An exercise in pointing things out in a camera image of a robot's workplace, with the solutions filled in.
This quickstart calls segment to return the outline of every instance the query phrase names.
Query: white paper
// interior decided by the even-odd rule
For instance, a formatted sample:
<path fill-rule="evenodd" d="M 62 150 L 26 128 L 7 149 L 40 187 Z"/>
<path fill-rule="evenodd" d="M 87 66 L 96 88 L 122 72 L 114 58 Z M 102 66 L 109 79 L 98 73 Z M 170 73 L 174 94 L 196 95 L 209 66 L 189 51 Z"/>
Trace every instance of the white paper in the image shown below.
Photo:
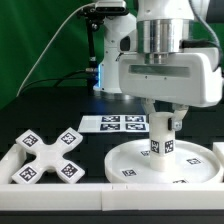
<path fill-rule="evenodd" d="M 149 132 L 149 124 L 144 115 L 83 116 L 78 132 Z"/>

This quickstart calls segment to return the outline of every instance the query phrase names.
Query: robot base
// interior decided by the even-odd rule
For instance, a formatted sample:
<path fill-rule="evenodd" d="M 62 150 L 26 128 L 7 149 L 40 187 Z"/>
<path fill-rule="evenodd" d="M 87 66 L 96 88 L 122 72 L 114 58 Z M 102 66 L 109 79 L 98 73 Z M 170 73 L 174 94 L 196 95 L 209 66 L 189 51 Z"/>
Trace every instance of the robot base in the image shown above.
<path fill-rule="evenodd" d="M 103 99 L 109 99 L 109 100 L 134 100 L 134 99 L 137 99 L 136 97 L 133 97 L 130 95 L 125 95 L 123 93 L 100 91 L 96 87 L 94 87 L 93 92 L 94 92 L 94 96 L 103 98 Z"/>

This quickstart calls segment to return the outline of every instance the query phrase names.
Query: white cross-shaped object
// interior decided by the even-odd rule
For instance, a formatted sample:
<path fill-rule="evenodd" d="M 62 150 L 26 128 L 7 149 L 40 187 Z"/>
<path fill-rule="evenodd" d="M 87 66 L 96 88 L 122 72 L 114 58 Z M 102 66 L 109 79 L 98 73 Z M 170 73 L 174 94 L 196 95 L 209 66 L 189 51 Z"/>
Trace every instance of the white cross-shaped object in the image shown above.
<path fill-rule="evenodd" d="M 65 160 L 63 155 L 73 150 L 82 139 L 82 135 L 69 128 L 53 145 L 45 145 L 34 132 L 26 131 L 16 139 L 16 142 L 27 153 L 36 155 L 36 159 L 24 165 L 12 176 L 12 179 L 19 184 L 35 184 L 45 171 L 56 171 L 63 181 L 76 183 L 85 171 L 75 163 Z"/>

